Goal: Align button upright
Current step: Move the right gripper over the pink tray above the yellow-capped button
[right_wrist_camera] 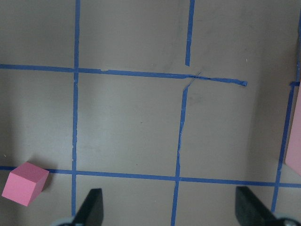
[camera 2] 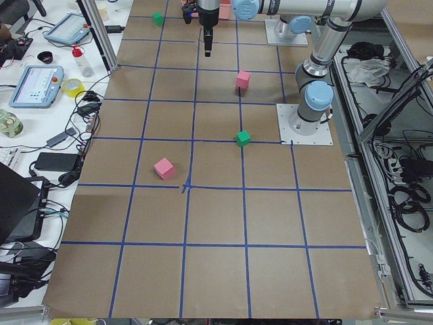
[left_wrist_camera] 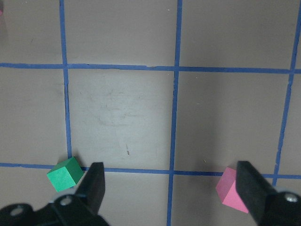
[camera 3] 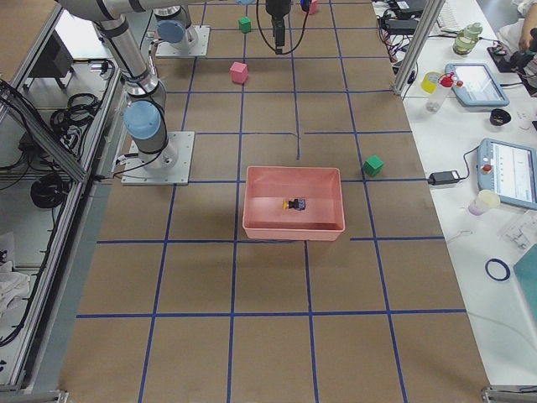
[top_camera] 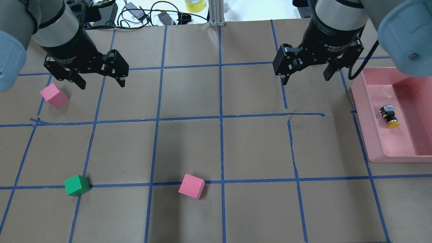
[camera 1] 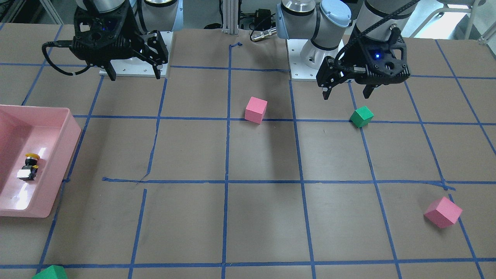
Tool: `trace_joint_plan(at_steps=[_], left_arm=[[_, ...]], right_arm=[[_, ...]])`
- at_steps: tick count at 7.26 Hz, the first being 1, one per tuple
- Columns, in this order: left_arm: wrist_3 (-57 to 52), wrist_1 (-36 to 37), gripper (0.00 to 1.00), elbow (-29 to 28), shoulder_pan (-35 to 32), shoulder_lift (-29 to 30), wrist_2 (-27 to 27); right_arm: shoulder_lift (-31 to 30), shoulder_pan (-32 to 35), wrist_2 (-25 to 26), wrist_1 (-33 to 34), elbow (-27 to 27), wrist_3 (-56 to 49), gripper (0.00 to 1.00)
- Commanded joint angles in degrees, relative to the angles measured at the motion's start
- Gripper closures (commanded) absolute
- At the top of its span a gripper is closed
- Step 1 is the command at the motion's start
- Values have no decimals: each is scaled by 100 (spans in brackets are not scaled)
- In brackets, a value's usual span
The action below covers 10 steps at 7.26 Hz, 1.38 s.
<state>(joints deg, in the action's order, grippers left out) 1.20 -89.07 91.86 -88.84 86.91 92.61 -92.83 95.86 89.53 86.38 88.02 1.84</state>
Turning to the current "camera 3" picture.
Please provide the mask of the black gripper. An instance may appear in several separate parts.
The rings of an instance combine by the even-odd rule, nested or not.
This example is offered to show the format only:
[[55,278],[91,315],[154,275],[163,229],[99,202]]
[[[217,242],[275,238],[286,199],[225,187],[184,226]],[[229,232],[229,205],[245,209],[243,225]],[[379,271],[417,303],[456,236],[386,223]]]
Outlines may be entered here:
[[284,17],[291,9],[290,0],[266,0],[265,10],[272,18],[272,33],[274,38],[274,53],[282,54],[285,45]]

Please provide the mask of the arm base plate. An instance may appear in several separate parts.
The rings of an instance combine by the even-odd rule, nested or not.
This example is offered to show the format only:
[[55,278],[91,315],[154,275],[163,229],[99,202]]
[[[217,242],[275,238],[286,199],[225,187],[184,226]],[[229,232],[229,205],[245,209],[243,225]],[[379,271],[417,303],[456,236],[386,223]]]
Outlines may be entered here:
[[192,58],[206,56],[211,27],[191,25],[186,29],[181,24],[162,22],[157,28],[159,43],[156,56],[159,58]]
[[194,149],[195,133],[193,131],[168,132],[168,145],[162,154],[153,160],[147,154],[140,154],[132,140],[130,153],[137,156],[127,159],[121,170],[121,182],[125,186],[181,185],[189,183],[190,167]]

